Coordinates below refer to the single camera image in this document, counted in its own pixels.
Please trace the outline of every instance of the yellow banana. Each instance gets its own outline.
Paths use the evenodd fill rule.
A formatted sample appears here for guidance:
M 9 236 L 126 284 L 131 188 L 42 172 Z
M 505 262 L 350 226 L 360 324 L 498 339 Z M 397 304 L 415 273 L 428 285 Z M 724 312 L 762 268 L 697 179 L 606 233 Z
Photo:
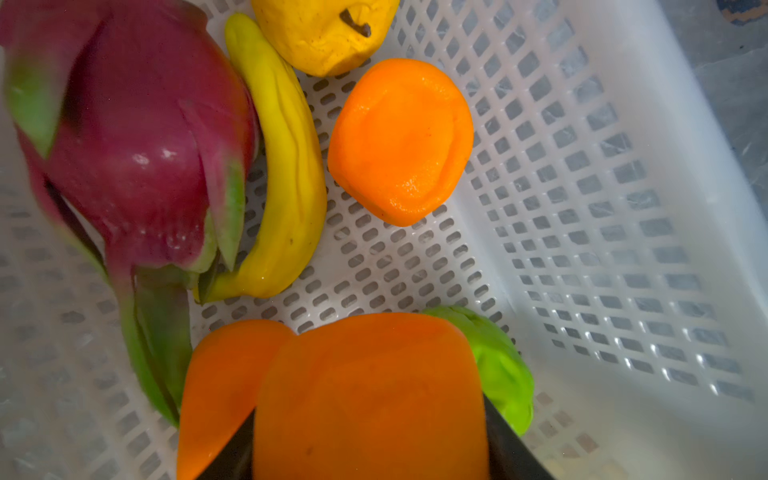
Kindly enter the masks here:
M 326 216 L 317 131 L 293 68 L 247 16 L 232 15 L 224 32 L 264 135 L 266 208 L 253 249 L 236 272 L 216 277 L 203 301 L 267 298 L 285 290 L 310 262 Z

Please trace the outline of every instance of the wrinkled yellow skin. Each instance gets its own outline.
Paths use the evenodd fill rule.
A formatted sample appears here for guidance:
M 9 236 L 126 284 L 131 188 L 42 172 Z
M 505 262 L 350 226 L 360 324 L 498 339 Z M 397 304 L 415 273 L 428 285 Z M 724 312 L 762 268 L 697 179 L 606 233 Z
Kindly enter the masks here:
M 285 290 L 310 262 L 326 217 L 317 131 L 293 69 L 256 23 L 234 14 L 224 30 L 232 65 L 250 90 L 266 148 L 266 208 L 238 271 L 219 275 L 206 301 Z
M 251 0 L 264 36 L 291 65 L 315 77 L 346 73 L 379 49 L 398 0 Z M 349 10 L 366 38 L 339 15 Z

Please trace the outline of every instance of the pink dragon fruit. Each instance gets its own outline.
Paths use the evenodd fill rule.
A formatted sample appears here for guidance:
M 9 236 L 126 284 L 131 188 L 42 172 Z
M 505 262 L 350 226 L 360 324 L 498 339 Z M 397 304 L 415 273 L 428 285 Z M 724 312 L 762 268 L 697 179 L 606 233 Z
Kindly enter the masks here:
M 178 423 L 186 288 L 231 268 L 258 127 L 250 97 L 181 0 L 4 0 L 4 98 L 49 220 L 111 283 L 134 371 Z M 104 256 L 70 210 L 104 239 Z

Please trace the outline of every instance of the banana stem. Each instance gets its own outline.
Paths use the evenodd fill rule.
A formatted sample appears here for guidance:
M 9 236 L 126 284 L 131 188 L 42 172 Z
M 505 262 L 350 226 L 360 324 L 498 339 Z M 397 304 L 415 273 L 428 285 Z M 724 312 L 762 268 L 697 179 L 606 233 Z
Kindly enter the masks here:
M 368 38 L 371 36 L 371 26 L 368 25 L 367 23 L 364 23 L 362 25 L 357 25 L 355 21 L 352 20 L 352 14 L 349 13 L 348 8 L 344 8 L 344 12 L 341 12 L 339 14 L 339 18 L 341 18 L 342 22 L 352 27 L 352 30 L 361 34 L 363 37 Z

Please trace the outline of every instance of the orange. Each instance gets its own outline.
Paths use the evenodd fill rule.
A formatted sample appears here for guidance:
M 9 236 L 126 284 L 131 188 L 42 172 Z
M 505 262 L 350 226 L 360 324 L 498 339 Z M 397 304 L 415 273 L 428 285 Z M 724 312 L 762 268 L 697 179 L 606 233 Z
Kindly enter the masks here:
M 244 320 L 206 336 L 184 383 L 177 479 L 194 480 L 256 407 L 263 377 L 296 334 L 282 323 Z
M 487 480 L 475 357 L 451 323 L 354 316 L 280 350 L 259 394 L 258 480 Z
M 474 131 L 448 75 L 423 61 L 385 60 L 349 95 L 331 136 L 328 169 L 371 213 L 406 227 L 451 196 Z

